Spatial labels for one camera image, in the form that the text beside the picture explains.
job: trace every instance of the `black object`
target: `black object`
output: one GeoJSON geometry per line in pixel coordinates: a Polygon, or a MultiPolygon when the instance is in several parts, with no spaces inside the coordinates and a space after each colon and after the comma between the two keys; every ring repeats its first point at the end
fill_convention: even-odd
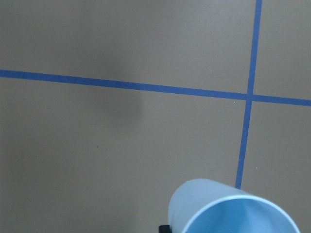
{"type": "Polygon", "coordinates": [[[172,233],[169,225],[159,226],[159,233],[172,233]]]}

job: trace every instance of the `plastic cup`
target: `plastic cup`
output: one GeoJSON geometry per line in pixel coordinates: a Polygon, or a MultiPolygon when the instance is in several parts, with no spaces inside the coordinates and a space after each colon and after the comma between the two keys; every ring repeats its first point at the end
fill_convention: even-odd
{"type": "Polygon", "coordinates": [[[300,233],[274,203],[207,179],[188,181],[174,192],[169,225],[172,233],[300,233]]]}

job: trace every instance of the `blue tape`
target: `blue tape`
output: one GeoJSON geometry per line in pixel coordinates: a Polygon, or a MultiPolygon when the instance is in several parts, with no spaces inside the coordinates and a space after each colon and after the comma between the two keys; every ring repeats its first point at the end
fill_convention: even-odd
{"type": "Polygon", "coordinates": [[[267,103],[282,103],[282,104],[292,104],[301,106],[311,106],[311,100],[292,99],[284,97],[253,95],[252,100],[267,103]]]}
{"type": "Polygon", "coordinates": [[[190,95],[190,96],[204,96],[204,97],[214,97],[214,98],[225,98],[234,100],[245,100],[246,94],[225,92],[225,91],[212,91],[185,87],[175,87],[175,86],[164,86],[146,83],[131,83],[104,79],[90,79],[81,78],[73,76],[64,75],[54,75],[54,74],[40,74],[31,73],[23,71],[12,71],[0,69],[0,76],[7,78],[17,78],[17,79],[27,79],[27,80],[40,80],[49,81],[57,83],[74,83],[82,85],[91,86],[104,86],[104,87],[114,87],[132,90],[142,90],[142,91],[154,91],[154,92],[164,92],[172,94],[190,95]]]}
{"type": "Polygon", "coordinates": [[[247,97],[246,97],[246,104],[245,104],[245,111],[244,111],[243,131],[242,131],[242,138],[241,138],[237,177],[235,181],[235,187],[238,189],[241,189],[241,185],[242,185],[244,162],[245,162],[245,155],[246,155],[246,146],[247,146],[247,139],[248,139],[248,129],[249,129],[249,122],[250,122],[251,111],[252,111],[252,97],[254,93],[254,84],[255,84],[261,6],[262,6],[262,0],[256,0],[251,61],[250,61],[250,66],[249,66],[249,76],[248,76],[248,85],[247,85],[247,97]]]}

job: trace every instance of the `floor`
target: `floor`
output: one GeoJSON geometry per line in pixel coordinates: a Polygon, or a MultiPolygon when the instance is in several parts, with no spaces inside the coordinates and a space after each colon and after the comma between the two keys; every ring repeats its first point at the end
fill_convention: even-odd
{"type": "Polygon", "coordinates": [[[2,1],[0,228],[157,232],[208,178],[311,229],[311,2],[2,1]]]}

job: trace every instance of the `cup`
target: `cup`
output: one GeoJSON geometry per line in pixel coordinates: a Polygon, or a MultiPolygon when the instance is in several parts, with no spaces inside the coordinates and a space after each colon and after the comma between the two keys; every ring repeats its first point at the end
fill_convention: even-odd
{"type": "Polygon", "coordinates": [[[181,185],[169,204],[172,233],[300,233],[274,203],[208,179],[181,185]]]}

